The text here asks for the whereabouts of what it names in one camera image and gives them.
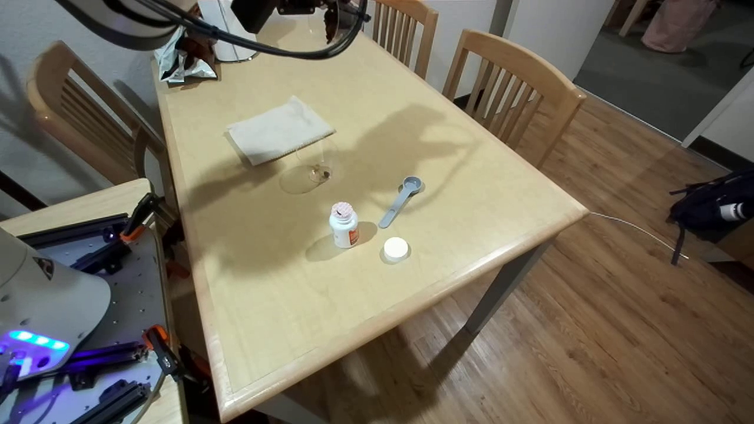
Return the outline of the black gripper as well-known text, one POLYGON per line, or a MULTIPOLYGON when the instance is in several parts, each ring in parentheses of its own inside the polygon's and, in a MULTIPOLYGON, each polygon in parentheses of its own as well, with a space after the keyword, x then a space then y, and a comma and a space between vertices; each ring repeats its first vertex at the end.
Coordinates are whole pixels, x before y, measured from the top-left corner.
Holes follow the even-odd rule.
POLYGON ((323 0, 231 0, 231 9, 241 25, 259 33, 272 15, 314 15, 323 0))

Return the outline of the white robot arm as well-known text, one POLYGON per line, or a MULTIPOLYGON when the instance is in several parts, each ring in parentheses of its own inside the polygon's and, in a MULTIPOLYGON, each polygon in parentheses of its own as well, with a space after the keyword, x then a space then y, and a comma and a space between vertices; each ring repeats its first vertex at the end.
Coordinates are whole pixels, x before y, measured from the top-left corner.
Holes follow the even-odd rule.
POLYGON ((309 17, 326 0, 58 0, 100 37, 127 50, 162 46, 177 29, 211 41, 253 41, 272 15, 309 17))

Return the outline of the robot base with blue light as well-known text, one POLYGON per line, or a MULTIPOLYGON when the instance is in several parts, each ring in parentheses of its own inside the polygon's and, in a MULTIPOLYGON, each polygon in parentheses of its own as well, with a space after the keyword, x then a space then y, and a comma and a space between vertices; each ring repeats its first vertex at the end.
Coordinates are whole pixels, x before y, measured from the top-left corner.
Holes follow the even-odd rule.
POLYGON ((64 367, 112 307, 112 285, 0 231, 0 353, 33 380, 64 367))

